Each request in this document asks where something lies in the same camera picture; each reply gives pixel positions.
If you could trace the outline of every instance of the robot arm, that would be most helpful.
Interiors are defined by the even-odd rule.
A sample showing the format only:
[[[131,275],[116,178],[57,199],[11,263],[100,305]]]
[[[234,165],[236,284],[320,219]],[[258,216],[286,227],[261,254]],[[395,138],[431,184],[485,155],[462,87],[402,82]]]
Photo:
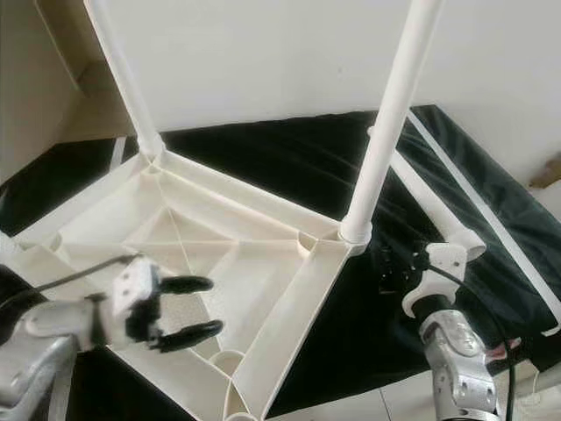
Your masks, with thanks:
[[[466,251],[453,244],[430,244],[431,266],[463,281]],[[499,421],[493,377],[485,364],[485,347],[464,315],[453,310],[458,285],[430,269],[402,301],[405,313],[417,318],[424,353],[433,377],[437,420]]]
[[[0,346],[0,421],[29,419],[53,384],[49,420],[65,419],[75,357],[95,346],[130,340],[170,352],[218,334],[223,323],[187,326],[164,335],[158,326],[161,294],[212,288],[198,276],[160,278],[147,258],[135,259],[113,282],[113,295],[79,302],[45,302],[29,309]]]

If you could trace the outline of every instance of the white plastic tray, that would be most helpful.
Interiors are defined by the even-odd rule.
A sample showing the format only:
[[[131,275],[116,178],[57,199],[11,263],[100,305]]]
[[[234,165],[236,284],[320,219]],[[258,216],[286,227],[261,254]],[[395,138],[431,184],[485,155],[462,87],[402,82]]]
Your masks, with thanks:
[[[166,296],[168,333],[220,318],[193,349],[115,351],[204,421],[263,419],[350,248],[338,222],[179,155],[137,155],[21,232],[8,266],[34,286],[123,253],[144,252],[165,273],[205,275],[215,288]],[[113,267],[46,292],[103,291]]]

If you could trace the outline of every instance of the white plastic rod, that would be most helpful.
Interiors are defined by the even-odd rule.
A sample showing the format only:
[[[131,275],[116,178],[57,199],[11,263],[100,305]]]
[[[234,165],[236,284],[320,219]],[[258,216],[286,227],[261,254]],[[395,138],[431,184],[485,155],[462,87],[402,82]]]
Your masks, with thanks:
[[[447,243],[463,246],[467,250],[468,260],[473,260],[485,252],[486,246],[483,240],[456,218],[456,215],[397,151],[394,152],[391,166]]]
[[[349,211],[339,227],[341,239],[353,245],[365,246],[372,236],[370,221],[443,3],[413,0],[409,8]]]
[[[131,117],[132,125],[137,133],[138,149],[149,159],[153,159],[165,148],[160,134],[152,121],[144,98],[134,81],[129,64],[123,57],[121,47],[117,41],[113,25],[110,23],[106,2],[84,0],[97,39],[102,47],[105,58],[119,88],[124,106]]]

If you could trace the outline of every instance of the black cable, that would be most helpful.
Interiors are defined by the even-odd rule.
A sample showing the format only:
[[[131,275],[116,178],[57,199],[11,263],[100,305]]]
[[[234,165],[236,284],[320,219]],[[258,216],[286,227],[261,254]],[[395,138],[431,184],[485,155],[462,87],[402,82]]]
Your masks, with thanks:
[[[122,256],[114,257],[113,259],[103,261],[102,263],[99,263],[98,265],[92,266],[91,268],[87,268],[85,270],[82,270],[81,272],[76,272],[75,274],[65,276],[64,278],[60,278],[56,281],[45,283],[43,285],[38,286],[37,288],[24,289],[23,291],[17,292],[13,296],[9,296],[2,303],[0,303],[0,311],[2,311],[3,308],[7,307],[11,303],[14,303],[15,301],[17,301],[17,300],[19,300],[19,299],[21,299],[25,296],[32,296],[33,294],[35,294],[37,292],[45,291],[46,289],[55,288],[55,287],[58,287],[60,285],[65,284],[65,283],[75,281],[77,279],[83,278],[84,276],[88,276],[88,275],[93,274],[95,272],[98,272],[102,269],[105,269],[108,266],[114,265],[115,263],[122,263],[124,265],[127,265],[127,264],[131,263],[136,257],[138,257],[138,254],[124,254]]]
[[[475,291],[475,289],[473,289],[466,283],[461,282],[456,276],[449,274],[448,272],[442,270],[441,268],[437,268],[436,266],[429,265],[428,269],[456,283],[457,285],[459,285],[460,288],[465,288],[466,290],[468,290],[477,299],[477,301],[479,301],[481,307],[485,309],[489,317],[493,320],[493,323],[497,331],[499,332],[499,335],[501,336],[501,341],[505,346],[505,352],[507,353],[508,395],[507,395],[507,411],[506,411],[505,421],[512,421],[513,407],[515,404],[515,382],[516,382],[515,364],[512,358],[512,354],[510,352],[510,344],[508,343],[507,340],[507,334],[505,333],[502,327],[501,321],[494,315],[492,311],[489,310],[489,308],[485,305],[485,303],[483,302],[479,294]]]

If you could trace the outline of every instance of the black cloth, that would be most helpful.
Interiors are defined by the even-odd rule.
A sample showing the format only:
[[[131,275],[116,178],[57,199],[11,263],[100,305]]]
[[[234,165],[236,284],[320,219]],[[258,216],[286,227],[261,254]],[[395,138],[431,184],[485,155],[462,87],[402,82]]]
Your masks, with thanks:
[[[437,107],[417,107],[415,114],[561,296],[561,260],[557,257],[561,225]],[[366,150],[366,128],[373,118],[371,112],[352,112],[168,132],[163,137],[168,149],[176,153],[340,219],[351,198]],[[17,233],[103,175],[111,147],[112,140],[58,145],[13,177],[3,186],[7,193],[0,207],[0,229]],[[491,227],[409,123],[398,149],[458,218],[487,243],[486,253],[469,264],[466,281],[496,311],[508,335],[522,336],[524,344],[529,344],[525,356],[537,358],[542,367],[556,362],[561,352],[547,354],[543,349],[557,346],[559,335],[553,339],[539,335],[555,325],[552,315]],[[48,170],[53,166],[57,172]],[[391,171],[373,226],[373,241],[364,254],[345,264],[270,416],[378,388],[427,368],[417,325],[403,315],[401,299],[412,284],[404,274],[412,253],[442,238]],[[498,344],[484,312],[464,292],[459,293],[458,307],[465,310],[489,346]],[[112,419],[109,414],[128,419],[123,414],[132,413],[134,419],[154,419],[153,411],[131,409],[138,401],[134,393],[120,392],[121,385],[139,396],[144,393],[141,408],[163,410],[158,419],[182,416],[176,405],[162,394],[149,393],[153,389],[149,383],[104,350],[82,356],[76,375],[84,382],[73,390],[69,419]]]

